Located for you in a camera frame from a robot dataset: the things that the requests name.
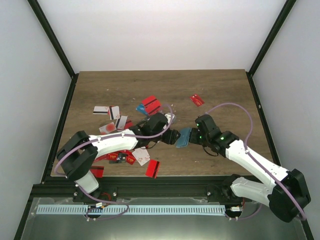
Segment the red card magnetic stripe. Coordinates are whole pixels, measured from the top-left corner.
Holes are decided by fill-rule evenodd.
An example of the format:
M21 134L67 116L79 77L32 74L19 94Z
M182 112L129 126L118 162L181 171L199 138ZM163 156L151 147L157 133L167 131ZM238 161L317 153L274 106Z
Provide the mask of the red card magnetic stripe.
M160 162L157 160L151 159L148 163L145 175L147 177L155 179L158 175L159 167L160 167Z

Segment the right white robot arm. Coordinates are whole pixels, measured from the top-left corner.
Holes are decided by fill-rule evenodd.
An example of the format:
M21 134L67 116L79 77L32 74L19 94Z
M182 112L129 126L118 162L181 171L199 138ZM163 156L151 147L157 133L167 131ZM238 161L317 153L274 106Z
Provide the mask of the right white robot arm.
M294 218L306 220L304 208L310 203L311 196L302 172L288 170L267 160L234 133L222 132L208 114L199 116L195 124L190 143L209 148L215 155L233 161L258 179L251 181L233 175L231 183L222 188L225 200L232 202L240 197L256 201L269 207L277 218L286 223Z

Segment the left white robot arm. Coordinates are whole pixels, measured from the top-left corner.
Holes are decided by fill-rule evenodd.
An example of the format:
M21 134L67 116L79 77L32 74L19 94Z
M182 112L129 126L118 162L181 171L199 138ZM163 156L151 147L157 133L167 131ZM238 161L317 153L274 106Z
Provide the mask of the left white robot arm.
M144 148L150 142L174 145L181 134L178 130L170 129L172 122L171 113L165 115L158 112L116 133L88 135L83 130L78 131L58 150L54 172L58 174L58 168L61 167L66 179L79 185L89 201L97 202L102 196L102 189L90 171L94 160L118 151Z

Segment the teal card holder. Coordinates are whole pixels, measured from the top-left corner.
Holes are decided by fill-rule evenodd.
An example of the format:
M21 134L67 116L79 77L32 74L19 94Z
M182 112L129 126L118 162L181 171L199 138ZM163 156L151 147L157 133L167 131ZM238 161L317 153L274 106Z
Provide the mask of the teal card holder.
M191 127L186 127L180 130L180 137L176 141L176 148L185 148L189 144L189 139L191 135L192 128Z

